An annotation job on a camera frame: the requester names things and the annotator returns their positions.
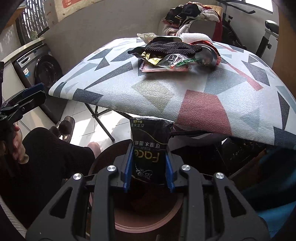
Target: silver screw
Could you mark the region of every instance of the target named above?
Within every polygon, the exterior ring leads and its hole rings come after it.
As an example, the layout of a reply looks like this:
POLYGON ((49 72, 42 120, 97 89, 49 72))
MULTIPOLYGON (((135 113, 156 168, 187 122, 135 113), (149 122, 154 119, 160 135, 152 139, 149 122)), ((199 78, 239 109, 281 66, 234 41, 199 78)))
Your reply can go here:
POLYGON ((80 178, 82 178, 82 175, 80 173, 76 173, 73 175, 74 180, 79 180, 80 178))
POLYGON ((224 178, 224 174, 221 173, 221 172, 217 172, 215 176, 216 176, 216 178, 218 178, 218 179, 223 179, 223 178, 224 178))
POLYGON ((181 168, 182 168, 183 171, 189 171, 190 170, 190 166, 186 165, 186 164, 182 165, 181 168))
POLYGON ((110 171, 110 172, 114 172, 116 170, 116 166, 110 165, 110 166, 107 167, 107 170, 110 171))

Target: tablecloth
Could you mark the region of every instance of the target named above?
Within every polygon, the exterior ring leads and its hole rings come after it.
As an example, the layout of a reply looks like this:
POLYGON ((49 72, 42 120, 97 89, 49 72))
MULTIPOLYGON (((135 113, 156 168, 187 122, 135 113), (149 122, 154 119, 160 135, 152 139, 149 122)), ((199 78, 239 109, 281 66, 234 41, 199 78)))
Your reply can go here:
POLYGON ((296 101, 255 54, 215 42, 222 62, 214 70, 139 70, 127 51, 139 38, 116 39, 64 75, 49 94, 266 144, 296 149, 296 101))

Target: exercise bike seat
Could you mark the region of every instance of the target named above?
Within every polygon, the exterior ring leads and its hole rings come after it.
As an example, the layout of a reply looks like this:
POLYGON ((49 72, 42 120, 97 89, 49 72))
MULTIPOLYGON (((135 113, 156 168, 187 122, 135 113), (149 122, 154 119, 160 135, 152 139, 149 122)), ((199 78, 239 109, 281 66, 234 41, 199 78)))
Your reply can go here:
POLYGON ((271 31, 274 32, 275 34, 279 34, 279 25, 271 20, 266 20, 265 21, 265 26, 271 31))

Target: washing machine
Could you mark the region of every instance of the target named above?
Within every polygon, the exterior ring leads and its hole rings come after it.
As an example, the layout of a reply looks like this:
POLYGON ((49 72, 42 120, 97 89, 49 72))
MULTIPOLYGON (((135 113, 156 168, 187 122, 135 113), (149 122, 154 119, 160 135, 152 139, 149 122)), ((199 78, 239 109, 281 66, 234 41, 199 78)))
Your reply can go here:
POLYGON ((59 63, 51 55, 49 47, 41 44, 18 57, 12 64, 25 88, 44 84, 46 101, 40 108, 53 123, 60 121, 67 100, 50 96, 48 91, 63 73, 59 63))

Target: sticker label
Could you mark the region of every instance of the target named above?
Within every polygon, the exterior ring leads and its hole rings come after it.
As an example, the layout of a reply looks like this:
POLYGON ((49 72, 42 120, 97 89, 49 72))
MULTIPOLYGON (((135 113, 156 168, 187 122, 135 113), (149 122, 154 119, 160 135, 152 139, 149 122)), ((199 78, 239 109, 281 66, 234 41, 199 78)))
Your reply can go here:
POLYGON ((28 77, 30 75, 30 72, 29 72, 28 68, 25 68, 23 72, 24 72, 26 77, 28 77))

